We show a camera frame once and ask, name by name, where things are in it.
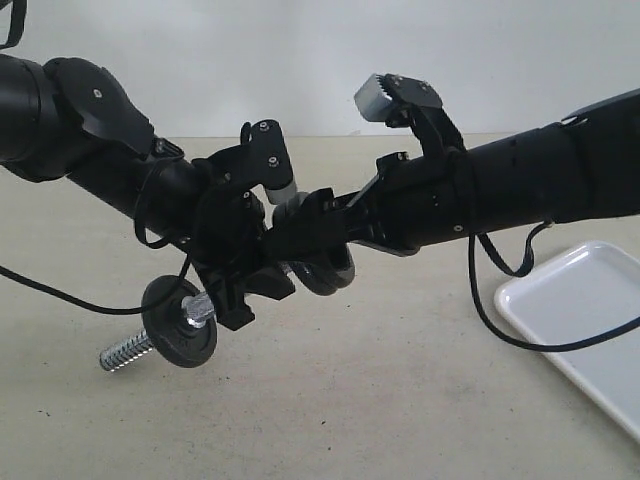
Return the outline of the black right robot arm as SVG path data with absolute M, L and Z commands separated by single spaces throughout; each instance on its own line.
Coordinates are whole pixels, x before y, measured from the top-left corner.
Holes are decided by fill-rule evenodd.
M 466 148 L 430 130 L 415 158 L 380 157 L 360 190 L 328 189 L 279 207 L 261 239 L 268 259 L 342 272 L 351 243 L 399 257 L 529 224 L 639 212 L 639 94 Z

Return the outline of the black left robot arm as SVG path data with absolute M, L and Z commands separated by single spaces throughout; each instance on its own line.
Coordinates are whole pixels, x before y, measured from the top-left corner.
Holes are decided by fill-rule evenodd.
M 159 137 L 104 67 L 76 57 L 1 58 L 1 165 L 43 183 L 67 179 L 133 223 L 150 249 L 186 254 L 220 324 L 238 330 L 266 263 L 264 210 L 244 172 L 246 148 L 187 160 Z

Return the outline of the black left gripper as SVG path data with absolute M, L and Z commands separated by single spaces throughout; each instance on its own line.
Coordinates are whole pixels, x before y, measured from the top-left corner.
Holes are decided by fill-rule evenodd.
M 216 311 L 217 322 L 238 331 L 255 320 L 247 293 L 283 300 L 295 285 L 281 267 L 265 267 L 260 241 L 265 209 L 252 192 L 258 175 L 244 159 L 197 158 L 204 190 L 193 217 L 193 266 Z

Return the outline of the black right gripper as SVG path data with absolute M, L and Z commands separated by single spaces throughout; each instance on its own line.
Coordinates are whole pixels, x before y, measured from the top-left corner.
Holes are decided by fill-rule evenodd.
M 272 214 L 262 238 L 271 259 L 327 269 L 350 265 L 349 241 L 395 256 L 450 239 L 450 175 L 437 174 L 423 157 L 400 153 L 376 161 L 377 172 L 357 194 L 331 188 L 298 192 Z

